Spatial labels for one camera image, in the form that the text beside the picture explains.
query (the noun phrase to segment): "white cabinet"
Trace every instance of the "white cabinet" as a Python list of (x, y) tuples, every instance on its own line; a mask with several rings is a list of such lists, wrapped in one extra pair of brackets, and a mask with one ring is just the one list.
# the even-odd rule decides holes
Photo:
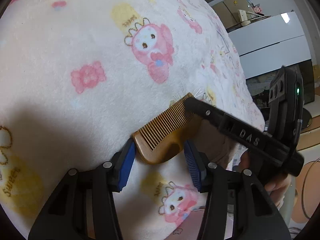
[(311, 59), (296, 13), (287, 15), (288, 23), (277, 15), (229, 33), (239, 53), (245, 78)]

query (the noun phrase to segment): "metal screw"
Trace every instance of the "metal screw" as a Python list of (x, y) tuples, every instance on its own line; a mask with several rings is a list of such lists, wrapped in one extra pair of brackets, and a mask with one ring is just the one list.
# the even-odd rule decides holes
[(111, 162), (105, 162), (103, 163), (102, 165), (104, 168), (110, 168), (112, 166), (112, 163)]
[(252, 171), (246, 169), (246, 170), (243, 171), (243, 174), (244, 174), (244, 175), (247, 175), (247, 176), (251, 176)]
[(77, 174), (77, 170), (76, 169), (71, 169), (71, 170), (68, 171), (68, 174), (70, 176), (76, 175)]
[(216, 163), (208, 163), (210, 169), (215, 169), (218, 165)]

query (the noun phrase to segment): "blue gripper pad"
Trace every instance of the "blue gripper pad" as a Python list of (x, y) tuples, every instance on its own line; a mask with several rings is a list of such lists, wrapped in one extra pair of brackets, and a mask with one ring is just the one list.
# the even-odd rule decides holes
[(129, 179), (134, 157), (136, 155), (136, 147), (134, 145), (134, 141), (131, 140), (128, 145), (125, 145), (123, 151), (126, 151), (127, 155), (125, 156), (124, 161), (122, 162), (122, 165), (119, 169), (119, 191), (121, 191), (127, 185)]
[(197, 188), (198, 191), (201, 191), (201, 171), (198, 167), (194, 154), (197, 154), (199, 156), (198, 150), (194, 146), (193, 142), (189, 140), (185, 141), (184, 156), (188, 164), (189, 174), (191, 176), (193, 185)]

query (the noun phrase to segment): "hand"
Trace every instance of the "hand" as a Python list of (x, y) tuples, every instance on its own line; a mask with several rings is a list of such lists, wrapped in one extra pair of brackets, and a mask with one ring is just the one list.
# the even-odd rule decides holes
[[(250, 157), (248, 151), (245, 151), (240, 158), (240, 170), (248, 169), (250, 167)], [(281, 173), (274, 176), (265, 186), (266, 191), (271, 191), (270, 198), (278, 207), (284, 198), (284, 194), (291, 184), (291, 176), (286, 173)]]

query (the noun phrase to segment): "wooden comb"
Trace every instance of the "wooden comb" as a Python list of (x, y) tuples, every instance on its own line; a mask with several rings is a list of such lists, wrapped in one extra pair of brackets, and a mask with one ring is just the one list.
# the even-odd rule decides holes
[(186, 94), (151, 122), (133, 133), (132, 138), (144, 162), (164, 163), (183, 150), (183, 143), (198, 131), (201, 117), (186, 111), (183, 101), (193, 97)]

